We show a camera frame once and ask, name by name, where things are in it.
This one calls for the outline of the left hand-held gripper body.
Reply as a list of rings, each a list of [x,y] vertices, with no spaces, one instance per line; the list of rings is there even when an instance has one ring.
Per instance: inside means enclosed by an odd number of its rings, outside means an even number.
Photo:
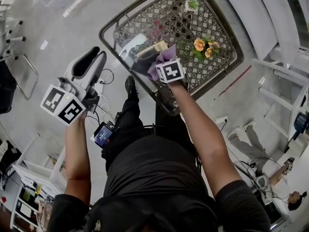
[[[57,86],[50,85],[40,104],[49,115],[66,126],[71,125],[83,112],[94,112],[99,102],[98,93],[88,86],[80,87],[66,77],[58,78]]]

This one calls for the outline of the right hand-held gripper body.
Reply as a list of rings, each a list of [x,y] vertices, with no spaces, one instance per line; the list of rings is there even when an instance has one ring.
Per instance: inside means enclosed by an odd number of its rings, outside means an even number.
[[[155,69],[158,74],[158,79],[165,84],[184,79],[185,76],[185,70],[180,58],[157,64]]]

